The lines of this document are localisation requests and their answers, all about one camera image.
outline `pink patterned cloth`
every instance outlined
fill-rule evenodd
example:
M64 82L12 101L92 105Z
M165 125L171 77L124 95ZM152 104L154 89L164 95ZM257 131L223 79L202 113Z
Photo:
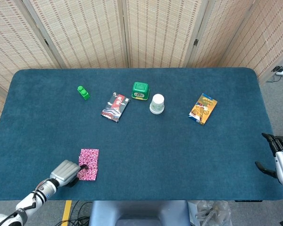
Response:
M79 156L79 165L86 164L88 169L83 169L78 172L77 177L80 180L95 180L98 173L98 149L81 149Z

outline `green toy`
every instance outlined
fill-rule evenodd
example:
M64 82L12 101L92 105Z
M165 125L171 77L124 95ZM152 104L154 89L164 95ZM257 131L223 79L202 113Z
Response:
M133 84L132 94L131 94L132 98L138 100L148 100L149 93L150 93L150 89L147 83L136 81Z
M84 89L83 86L79 86L77 88L77 91L79 91L79 93L82 95L82 97L85 99L85 100L88 100L90 98L90 95L89 93Z

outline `small booklet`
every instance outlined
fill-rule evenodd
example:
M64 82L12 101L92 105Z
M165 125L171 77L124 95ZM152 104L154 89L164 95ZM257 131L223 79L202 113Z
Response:
M101 116L118 122L119 118L121 117L123 111L125 110L129 102L130 99L114 92L106 107L102 111Z
M216 100L203 93L189 113L189 118L204 125L216 104Z

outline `yellow floor line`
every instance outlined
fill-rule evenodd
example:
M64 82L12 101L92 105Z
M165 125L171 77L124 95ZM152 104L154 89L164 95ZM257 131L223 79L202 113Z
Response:
M69 220L71 202L72 202L71 200L66 200L65 202L65 208L64 208L62 221ZM67 225L68 225L68 222L64 222L61 226L67 226Z

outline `cup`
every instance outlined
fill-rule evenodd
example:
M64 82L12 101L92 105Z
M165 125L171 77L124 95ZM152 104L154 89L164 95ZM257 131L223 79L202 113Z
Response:
M164 111L164 96L161 94L155 94L152 98L152 102L150 104L150 111L153 114L160 114Z

